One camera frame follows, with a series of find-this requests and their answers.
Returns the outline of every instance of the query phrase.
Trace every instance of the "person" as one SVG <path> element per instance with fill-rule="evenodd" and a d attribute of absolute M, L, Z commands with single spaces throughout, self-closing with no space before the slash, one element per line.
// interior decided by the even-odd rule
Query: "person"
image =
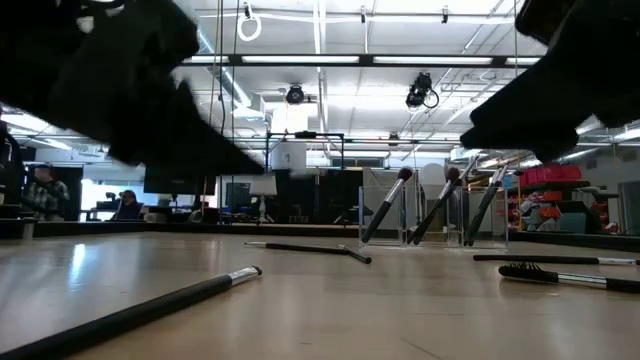
<path fill-rule="evenodd" d="M 125 190 L 120 195 L 120 207 L 111 220 L 138 220 L 142 204 L 138 202 L 136 193 Z"/>
<path fill-rule="evenodd" d="M 68 201 L 67 185 L 53 177 L 53 167 L 36 166 L 34 179 L 23 197 L 23 203 L 34 212 L 34 217 L 40 221 L 64 221 Z"/>

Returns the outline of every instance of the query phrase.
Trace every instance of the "table surface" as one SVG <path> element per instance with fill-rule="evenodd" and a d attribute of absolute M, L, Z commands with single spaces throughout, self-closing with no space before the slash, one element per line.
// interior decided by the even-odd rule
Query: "table surface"
<path fill-rule="evenodd" d="M 0 247 L 0 351 L 248 265 L 262 278 L 78 359 L 637 359 L 640 296 L 520 283 L 500 250 L 368 247 L 350 257 L 247 248 L 355 239 L 135 233 Z M 638 254 L 513 243 L 515 254 Z M 544 269 L 639 279 L 636 267 Z"/>

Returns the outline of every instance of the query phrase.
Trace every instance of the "makeup brush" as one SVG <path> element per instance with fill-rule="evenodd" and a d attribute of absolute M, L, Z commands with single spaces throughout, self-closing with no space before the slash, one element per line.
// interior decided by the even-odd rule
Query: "makeup brush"
<path fill-rule="evenodd" d="M 545 256 L 545 255 L 473 255 L 475 261 L 518 261 L 545 264 L 573 265 L 640 265 L 636 259 L 615 259 L 579 256 Z"/>
<path fill-rule="evenodd" d="M 640 293 L 640 281 L 545 271 L 533 263 L 513 263 L 500 266 L 500 268 L 498 268 L 498 272 L 504 277 L 516 280 L 577 285 L 625 293 Z"/>

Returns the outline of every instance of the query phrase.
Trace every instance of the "monitor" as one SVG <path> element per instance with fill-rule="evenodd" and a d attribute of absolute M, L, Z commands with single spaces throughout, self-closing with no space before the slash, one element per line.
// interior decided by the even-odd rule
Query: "monitor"
<path fill-rule="evenodd" d="M 150 194 L 215 195 L 216 176 L 176 177 L 164 171 L 147 168 L 144 172 L 144 192 Z"/>

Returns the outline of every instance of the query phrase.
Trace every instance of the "fluorescent light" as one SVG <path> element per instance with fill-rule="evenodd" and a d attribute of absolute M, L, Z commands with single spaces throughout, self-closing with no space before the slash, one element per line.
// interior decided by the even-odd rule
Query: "fluorescent light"
<path fill-rule="evenodd" d="M 249 109 L 246 107 L 236 108 L 231 112 L 233 116 L 238 119 L 245 119 L 247 121 L 262 121 L 264 120 L 264 114 L 260 111 Z"/>
<path fill-rule="evenodd" d="M 460 145 L 460 140 L 426 139 L 426 140 L 418 140 L 418 144 L 423 144 L 423 145 Z"/>
<path fill-rule="evenodd" d="M 589 143 L 589 142 L 580 142 L 577 144 L 578 146 L 594 146 L 594 147 L 608 147 L 611 146 L 610 143 L 602 142 L 602 143 Z"/>
<path fill-rule="evenodd" d="M 40 119 L 38 119 L 37 117 L 31 116 L 29 114 L 22 114 L 22 115 L 13 115 L 13 114 L 9 114 L 9 115 L 3 115 L 2 116 L 2 121 L 11 124 L 11 125 L 15 125 L 15 126 L 19 126 L 21 128 L 25 128 L 25 129 L 29 129 L 31 131 L 35 131 L 36 133 L 40 133 L 40 132 L 55 132 L 57 131 L 57 129 L 46 123 L 45 121 L 42 121 Z"/>
<path fill-rule="evenodd" d="M 483 162 L 479 167 L 480 168 L 492 167 L 494 165 L 498 165 L 499 162 L 500 161 L 498 159 L 491 159 Z"/>
<path fill-rule="evenodd" d="M 538 166 L 538 165 L 542 165 L 542 163 L 540 162 L 540 160 L 536 160 L 536 159 L 527 160 L 520 163 L 520 166 L 522 167 L 532 167 L 532 166 Z"/>
<path fill-rule="evenodd" d="M 213 64 L 213 63 L 228 63 L 228 56 L 213 56 L 213 55 L 195 55 L 191 59 L 185 60 L 185 63 L 191 64 Z"/>
<path fill-rule="evenodd" d="M 345 139 L 352 144 L 411 144 L 411 140 L 385 140 L 385 139 Z"/>
<path fill-rule="evenodd" d="M 640 129 L 625 131 L 622 134 L 616 135 L 614 139 L 616 141 L 625 141 L 625 140 L 635 139 L 637 137 L 640 137 Z"/>
<path fill-rule="evenodd" d="M 323 55 L 302 55 L 302 56 L 243 56 L 242 61 L 247 63 L 357 63 L 358 56 L 323 56 Z"/>
<path fill-rule="evenodd" d="M 562 158 L 562 160 L 570 160 L 570 159 L 579 158 L 579 157 L 581 157 L 581 156 L 587 155 L 587 154 L 592 153 L 592 152 L 594 152 L 594 151 L 596 151 L 596 149 L 589 149 L 589 150 L 584 150 L 584 151 L 578 151 L 578 152 L 575 152 L 575 153 L 573 153 L 573 154 L 569 154 L 569 155 L 567 155 L 567 156 L 563 157 L 563 158 Z"/>
<path fill-rule="evenodd" d="M 537 63 L 538 60 L 540 60 L 539 57 L 523 57 L 523 58 L 517 58 L 517 59 L 518 59 L 518 65 L 533 65 Z M 505 64 L 515 65 L 516 58 L 507 58 L 507 61 L 505 62 Z"/>
<path fill-rule="evenodd" d="M 599 121 L 594 121 L 590 124 L 587 125 L 583 125 L 580 126 L 579 128 L 576 129 L 576 132 L 578 133 L 578 135 L 582 135 L 584 133 L 587 133 L 591 130 L 596 130 L 602 127 L 602 124 Z"/>
<path fill-rule="evenodd" d="M 462 136 L 461 133 L 437 132 L 437 133 L 429 136 L 429 139 L 431 139 L 431 140 L 435 140 L 435 139 L 444 139 L 444 140 L 446 140 L 446 139 L 460 139 L 460 136 Z"/>
<path fill-rule="evenodd" d="M 45 140 L 37 140 L 37 139 L 31 139 L 30 142 L 35 142 L 38 144 L 43 144 L 43 145 L 49 145 L 52 146 L 54 148 L 58 148 L 58 149 L 62 149 L 62 150 L 71 150 L 71 146 L 60 142 L 60 141 L 56 141 L 56 140 L 51 140 L 51 139 L 45 139 Z"/>
<path fill-rule="evenodd" d="M 405 157 L 407 155 L 406 152 L 395 152 L 391 153 L 392 157 Z M 448 159 L 450 154 L 448 152 L 435 152 L 435 151 L 415 151 L 411 154 L 411 157 L 415 156 L 416 158 L 427 158 L 427 159 Z"/>
<path fill-rule="evenodd" d="M 374 56 L 376 64 L 452 64 L 452 65 L 489 65 L 490 57 L 470 56 Z"/>

